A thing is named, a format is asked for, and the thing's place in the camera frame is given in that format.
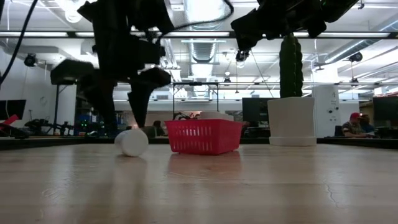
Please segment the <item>red plastic basket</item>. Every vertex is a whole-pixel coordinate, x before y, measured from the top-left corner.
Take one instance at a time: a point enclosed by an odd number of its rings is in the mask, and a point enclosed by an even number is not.
[[[239,147],[242,124],[223,119],[166,121],[173,152],[219,155]]]

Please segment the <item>white planter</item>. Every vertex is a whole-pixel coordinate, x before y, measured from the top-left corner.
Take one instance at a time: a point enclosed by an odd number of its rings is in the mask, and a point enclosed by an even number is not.
[[[314,98],[290,97],[268,101],[273,146],[315,146]]]

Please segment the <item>table surface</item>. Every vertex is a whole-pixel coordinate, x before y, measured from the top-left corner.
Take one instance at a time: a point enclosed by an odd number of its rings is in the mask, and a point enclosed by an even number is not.
[[[241,146],[220,156],[111,144],[0,152],[0,223],[396,223],[398,152]]]

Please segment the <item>red cap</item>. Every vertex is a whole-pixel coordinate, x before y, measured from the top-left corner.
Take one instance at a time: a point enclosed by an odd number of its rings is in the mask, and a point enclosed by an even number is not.
[[[361,114],[355,112],[355,113],[352,113],[351,116],[350,116],[349,118],[350,118],[350,119],[357,119],[357,118],[360,118],[360,117],[361,117]]]

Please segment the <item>green cactus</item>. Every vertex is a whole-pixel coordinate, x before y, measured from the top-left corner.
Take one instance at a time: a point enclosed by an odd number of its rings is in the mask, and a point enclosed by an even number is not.
[[[294,37],[294,41],[296,44],[296,96],[302,97],[303,96],[303,53],[301,52],[301,44],[297,37]]]
[[[286,35],[280,46],[280,97],[296,96],[296,43],[293,34]]]

